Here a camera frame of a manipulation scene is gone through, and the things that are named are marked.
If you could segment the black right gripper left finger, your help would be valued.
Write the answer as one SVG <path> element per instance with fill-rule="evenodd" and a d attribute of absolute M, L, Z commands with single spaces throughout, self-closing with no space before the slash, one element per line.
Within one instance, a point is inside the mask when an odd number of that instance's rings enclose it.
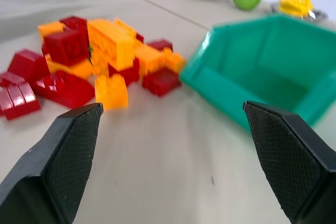
<path fill-rule="evenodd" d="M 103 105 L 58 116 L 1 182 L 1 223 L 73 223 L 96 148 Z"/>

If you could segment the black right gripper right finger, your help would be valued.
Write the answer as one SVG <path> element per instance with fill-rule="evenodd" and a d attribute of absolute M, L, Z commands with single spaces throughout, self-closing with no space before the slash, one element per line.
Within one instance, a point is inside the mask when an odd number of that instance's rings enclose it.
<path fill-rule="evenodd" d="M 297 114 L 246 101 L 257 156 L 291 223 L 335 223 L 335 151 Z"/>

